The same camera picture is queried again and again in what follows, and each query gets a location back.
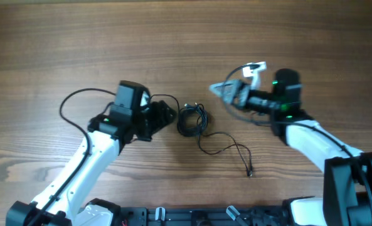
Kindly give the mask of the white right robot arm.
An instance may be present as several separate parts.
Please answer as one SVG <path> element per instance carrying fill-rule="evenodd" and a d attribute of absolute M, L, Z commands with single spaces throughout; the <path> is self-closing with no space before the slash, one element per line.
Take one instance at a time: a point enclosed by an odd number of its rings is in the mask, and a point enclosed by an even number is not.
<path fill-rule="evenodd" d="M 259 89 L 256 65 L 242 67 L 250 79 L 210 85 L 226 108 L 269 117 L 273 134 L 299 151 L 324 174 L 322 198 L 287 202 L 291 225 L 372 225 L 372 152 L 364 152 L 327 132 L 301 107 L 302 84 L 295 70 L 275 73 L 271 92 Z"/>

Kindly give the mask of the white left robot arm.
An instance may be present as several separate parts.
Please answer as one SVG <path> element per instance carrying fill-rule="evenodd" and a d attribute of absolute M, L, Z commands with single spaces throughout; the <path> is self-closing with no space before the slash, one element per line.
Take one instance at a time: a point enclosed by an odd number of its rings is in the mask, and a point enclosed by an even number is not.
<path fill-rule="evenodd" d="M 177 112 L 163 100 L 152 101 L 149 89 L 135 82 L 121 81 L 114 97 L 81 130 L 81 145 L 54 181 L 30 203 L 11 206 L 6 225 L 127 225 L 119 205 L 84 200 L 125 145 L 151 141 Z"/>

